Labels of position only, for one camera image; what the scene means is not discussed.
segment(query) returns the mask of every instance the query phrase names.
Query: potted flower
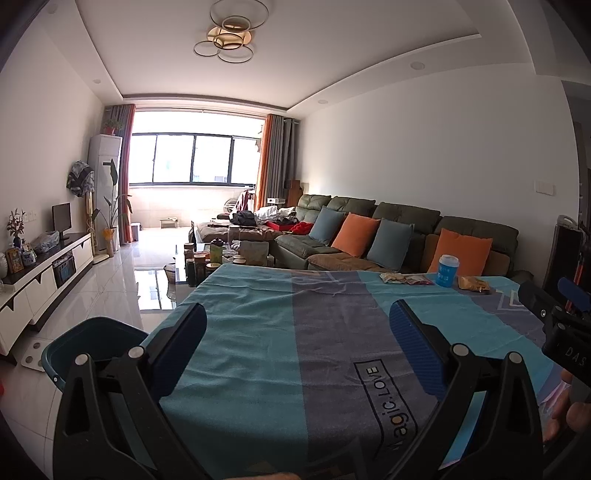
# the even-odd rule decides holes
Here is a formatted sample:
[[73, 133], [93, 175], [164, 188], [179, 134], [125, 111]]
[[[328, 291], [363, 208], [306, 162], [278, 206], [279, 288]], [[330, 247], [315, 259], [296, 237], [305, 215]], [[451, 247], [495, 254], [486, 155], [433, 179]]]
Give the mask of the potted flower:
[[123, 122], [116, 118], [109, 118], [103, 125], [105, 129], [105, 135], [115, 135], [115, 130], [123, 128]]
[[25, 212], [23, 210], [21, 210], [21, 213], [18, 213], [17, 208], [13, 212], [11, 211], [10, 215], [8, 216], [6, 230], [14, 237], [13, 243], [16, 248], [21, 247], [21, 239], [18, 235], [25, 231], [25, 223], [22, 221], [22, 216], [24, 213]]
[[113, 182], [113, 189], [111, 190], [111, 199], [108, 199], [107, 197], [103, 197], [105, 199], [105, 201], [107, 202], [107, 205], [109, 205], [108, 218], [103, 214], [103, 212], [100, 212], [102, 217], [105, 219], [105, 223], [107, 224], [107, 228], [105, 228], [103, 230], [103, 236], [105, 237], [105, 241], [107, 244], [107, 253], [109, 254], [110, 257], [112, 257], [115, 255], [115, 229], [118, 224], [119, 215], [123, 216], [124, 224], [127, 224], [129, 221], [127, 215], [124, 215], [123, 208], [119, 208], [121, 205], [120, 202], [123, 199], [125, 199], [125, 203], [127, 204], [127, 207], [129, 208], [129, 212], [133, 213], [133, 210], [131, 209], [131, 202], [129, 201], [129, 198], [128, 198], [128, 197], [131, 197], [131, 195], [128, 195], [128, 194], [116, 195], [115, 194], [115, 187], [118, 185], [118, 181], [119, 181], [119, 175], [117, 174], [117, 167], [115, 167], [115, 161], [111, 158], [110, 162], [105, 162], [105, 163], [103, 163], [103, 165], [109, 166], [111, 168], [111, 180]]

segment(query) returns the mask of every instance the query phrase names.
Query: finger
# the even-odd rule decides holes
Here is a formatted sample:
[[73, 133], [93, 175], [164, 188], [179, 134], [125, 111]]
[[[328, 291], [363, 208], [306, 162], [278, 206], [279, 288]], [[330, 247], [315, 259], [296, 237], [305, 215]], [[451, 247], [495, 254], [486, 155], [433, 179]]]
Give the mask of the finger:
[[569, 390], [564, 390], [556, 400], [554, 404], [554, 408], [552, 408], [552, 415], [550, 416], [553, 419], [559, 419], [566, 415], [566, 411], [569, 409], [570, 406], [570, 399], [569, 399]]
[[577, 433], [584, 431], [591, 423], [591, 403], [573, 403], [566, 414], [566, 423]]
[[573, 382], [573, 374], [571, 372], [568, 372], [567, 370], [561, 371], [560, 378], [563, 382], [566, 382], [569, 385]]
[[550, 440], [553, 440], [554, 437], [556, 437], [558, 435], [558, 432], [560, 431], [560, 422], [558, 420], [548, 420], [548, 423], [546, 424], [546, 428], [544, 430], [544, 438], [543, 441], [544, 442], [549, 442]]

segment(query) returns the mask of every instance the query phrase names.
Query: throw pillow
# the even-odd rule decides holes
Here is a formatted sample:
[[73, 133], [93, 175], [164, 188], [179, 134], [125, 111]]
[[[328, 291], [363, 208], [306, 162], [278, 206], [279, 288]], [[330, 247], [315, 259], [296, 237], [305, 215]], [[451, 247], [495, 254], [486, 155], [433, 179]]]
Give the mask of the throw pillow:
[[336, 212], [330, 208], [322, 207], [312, 230], [310, 230], [309, 237], [325, 245], [330, 245], [336, 232], [339, 231], [345, 215], [347, 215], [345, 212]]
[[368, 260], [380, 267], [399, 271], [408, 251], [414, 225], [393, 222], [382, 218], [378, 233], [368, 252]]
[[361, 257], [378, 229], [379, 220], [350, 213], [343, 222], [332, 248], [351, 257]]
[[442, 228], [429, 272], [437, 271], [440, 256], [453, 255], [460, 261], [458, 275], [482, 275], [491, 246], [492, 238], [460, 235]]

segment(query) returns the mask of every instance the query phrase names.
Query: blue bedsheet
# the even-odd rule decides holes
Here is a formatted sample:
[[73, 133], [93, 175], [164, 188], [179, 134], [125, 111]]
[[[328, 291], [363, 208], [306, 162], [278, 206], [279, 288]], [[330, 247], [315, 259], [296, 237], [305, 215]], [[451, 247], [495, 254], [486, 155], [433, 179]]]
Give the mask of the blue bedsheet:
[[[216, 479], [273, 471], [381, 475], [436, 405], [389, 330], [394, 301], [404, 299], [422, 322], [477, 355], [522, 353], [538, 398], [558, 383], [559, 369], [540, 351], [542, 324], [519, 304], [518, 286], [487, 280], [495, 291], [483, 296], [384, 284], [373, 272], [223, 265], [161, 325], [176, 322], [187, 303], [207, 311], [205, 336], [161, 406]], [[481, 401], [475, 397], [446, 461], [462, 454]], [[404, 428], [380, 411], [392, 405], [402, 409]]]

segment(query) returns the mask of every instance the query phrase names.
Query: sofa cushion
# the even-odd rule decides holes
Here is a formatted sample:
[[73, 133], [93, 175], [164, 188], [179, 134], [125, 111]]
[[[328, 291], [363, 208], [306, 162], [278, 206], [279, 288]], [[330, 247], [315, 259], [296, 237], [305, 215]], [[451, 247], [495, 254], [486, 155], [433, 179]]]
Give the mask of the sofa cushion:
[[308, 263], [322, 270], [367, 270], [372, 272], [387, 272], [386, 268], [380, 267], [374, 262], [370, 262], [364, 258], [351, 257], [345, 252], [327, 254], [327, 255], [312, 255], [308, 257]]
[[375, 200], [333, 197], [326, 207], [337, 212], [354, 213], [355, 215], [371, 217], [375, 210]]
[[492, 238], [460, 235], [443, 228], [428, 271], [437, 271], [439, 258], [442, 255], [453, 255], [460, 260], [460, 266], [457, 269], [458, 275], [482, 275], [491, 245]]
[[309, 235], [325, 245], [330, 245], [335, 238], [340, 226], [345, 219], [345, 212], [337, 212], [327, 207], [322, 207]]
[[382, 218], [367, 259], [384, 268], [399, 271], [412, 234], [413, 225]]
[[472, 218], [445, 216], [437, 224], [433, 233], [440, 233], [442, 228], [461, 235], [492, 238], [493, 250], [509, 255], [511, 259], [515, 256], [519, 230], [511, 226], [485, 222], [484, 220], [474, 220]]
[[380, 220], [350, 213], [343, 222], [333, 248], [338, 248], [352, 257], [361, 257], [373, 240]]
[[375, 209], [373, 218], [385, 218], [393, 222], [414, 224], [414, 231], [428, 235], [433, 233], [437, 222], [440, 219], [438, 210], [413, 207], [411, 205], [398, 205], [397, 203], [382, 202]]
[[300, 222], [314, 223], [318, 213], [330, 202], [330, 195], [302, 195], [295, 207], [295, 216]]
[[[421, 261], [420, 272], [426, 272], [433, 261], [435, 256], [435, 250], [437, 249], [437, 243], [439, 241], [439, 235], [432, 233], [427, 235], [425, 239], [425, 249], [423, 254], [423, 260]], [[486, 259], [482, 276], [484, 277], [504, 277], [509, 272], [509, 265], [511, 259], [508, 255], [495, 252], [491, 250]]]
[[281, 235], [277, 237], [277, 245], [285, 248], [300, 258], [308, 258], [315, 254], [332, 254], [339, 250], [310, 238], [308, 235]]

